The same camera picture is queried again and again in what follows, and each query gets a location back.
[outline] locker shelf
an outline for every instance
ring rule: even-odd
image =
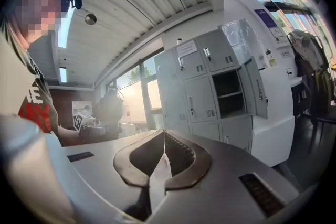
[[[239,92],[233,92],[233,93],[229,93],[229,94],[221,95],[221,96],[219,96],[218,98],[230,97],[230,96],[234,96],[234,95],[237,95],[237,94],[242,94],[242,92],[241,92],[241,91],[239,91]]]

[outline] tree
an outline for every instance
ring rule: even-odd
[[[145,67],[145,74],[146,74],[146,77],[149,77],[152,74],[152,71],[148,70],[147,67]],[[137,66],[136,68],[133,68],[131,70],[131,73],[127,75],[127,77],[129,79],[128,85],[131,85],[137,82],[138,80],[140,80],[140,67]]]
[[[275,14],[273,16],[274,16],[274,19],[279,23],[281,27],[286,27],[286,24],[284,23],[284,21],[280,18],[278,14]]]

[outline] white sign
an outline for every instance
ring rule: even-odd
[[[289,53],[288,50],[283,51],[283,52],[281,53],[281,55],[282,55],[283,58],[288,58],[288,57],[290,57],[290,53]]]
[[[282,34],[281,30],[279,29],[279,27],[269,27],[269,30],[271,31],[271,33],[274,37],[283,37],[284,36]]]
[[[194,43],[193,40],[177,47],[177,54],[180,58],[192,54],[193,52],[196,51],[197,51],[196,44]]]

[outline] locker vent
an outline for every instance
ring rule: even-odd
[[[232,59],[231,56],[227,56],[227,57],[225,57],[225,61],[226,61],[226,63],[231,63],[231,62],[233,62],[233,59]]]
[[[185,121],[185,115],[184,114],[180,114],[179,119],[180,119],[180,121]]]
[[[247,113],[252,113],[252,103],[251,102],[246,102],[246,110],[247,110]]]
[[[196,66],[196,69],[197,69],[197,72],[202,72],[204,71],[204,65]]]
[[[215,116],[215,110],[211,109],[211,110],[207,110],[206,114],[208,117],[214,117]]]

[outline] open locker compartment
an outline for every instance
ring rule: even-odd
[[[221,119],[246,113],[244,96],[236,70],[213,76]]]

